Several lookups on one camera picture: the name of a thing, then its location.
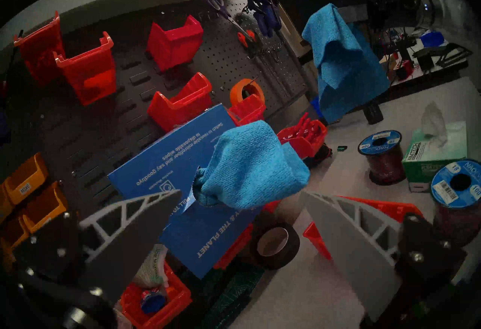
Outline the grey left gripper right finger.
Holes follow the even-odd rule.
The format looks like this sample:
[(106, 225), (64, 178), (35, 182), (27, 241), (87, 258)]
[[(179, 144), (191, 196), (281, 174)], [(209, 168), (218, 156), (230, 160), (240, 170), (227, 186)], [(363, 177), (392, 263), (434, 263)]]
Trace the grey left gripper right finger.
[(366, 313), (378, 321), (402, 285), (395, 271), (401, 223), (355, 200), (302, 191), (334, 265), (348, 281)]

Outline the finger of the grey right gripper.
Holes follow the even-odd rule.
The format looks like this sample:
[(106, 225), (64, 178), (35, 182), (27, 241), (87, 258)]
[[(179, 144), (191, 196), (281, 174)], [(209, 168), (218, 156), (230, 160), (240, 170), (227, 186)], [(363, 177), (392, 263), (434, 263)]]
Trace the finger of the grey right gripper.
[(367, 5), (350, 5), (337, 8), (337, 10), (345, 23), (369, 22)]

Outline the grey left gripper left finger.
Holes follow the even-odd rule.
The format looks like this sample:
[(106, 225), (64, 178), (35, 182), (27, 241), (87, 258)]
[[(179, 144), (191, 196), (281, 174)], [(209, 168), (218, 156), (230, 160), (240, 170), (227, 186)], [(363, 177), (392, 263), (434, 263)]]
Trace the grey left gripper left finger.
[(162, 235), (181, 194), (169, 190), (122, 200), (81, 220), (87, 258), (79, 286), (100, 288), (116, 302)]

